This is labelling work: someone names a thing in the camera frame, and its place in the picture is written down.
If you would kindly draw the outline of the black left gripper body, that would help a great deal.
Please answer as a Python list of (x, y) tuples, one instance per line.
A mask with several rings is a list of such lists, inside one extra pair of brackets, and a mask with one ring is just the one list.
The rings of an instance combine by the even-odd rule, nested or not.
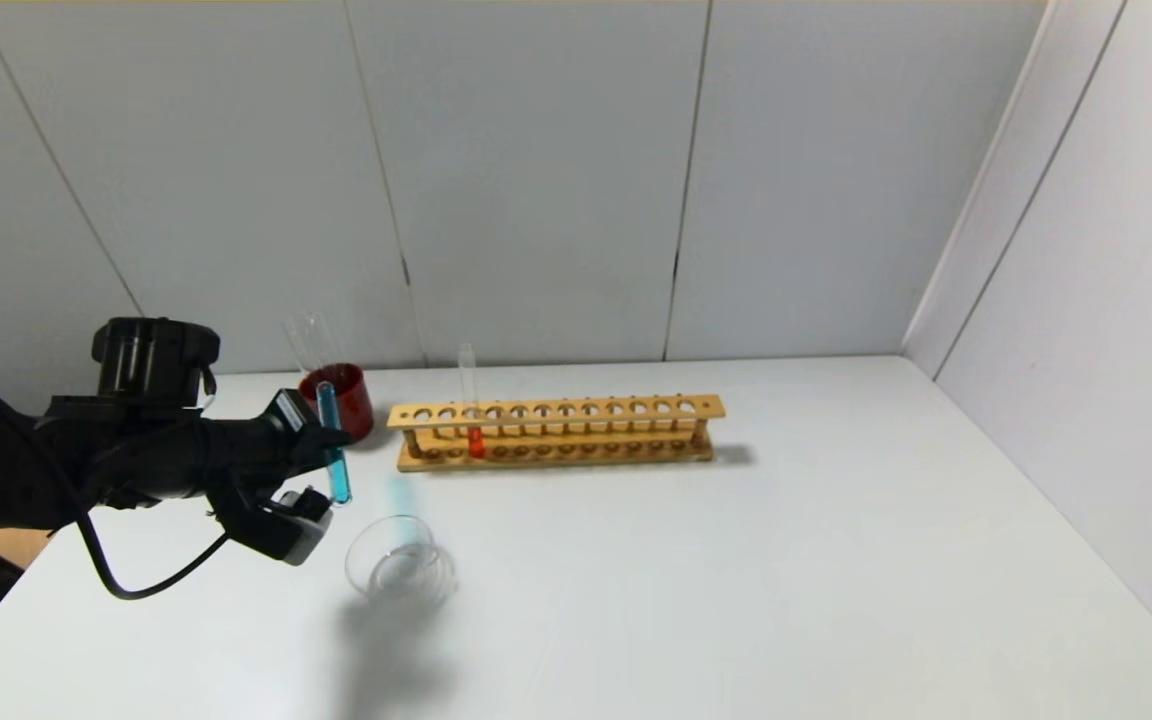
[(242, 419), (204, 420), (202, 486), (282, 486), (324, 467), (298, 467), (291, 447), (303, 425), (320, 424), (293, 389), (279, 389), (262, 414)]

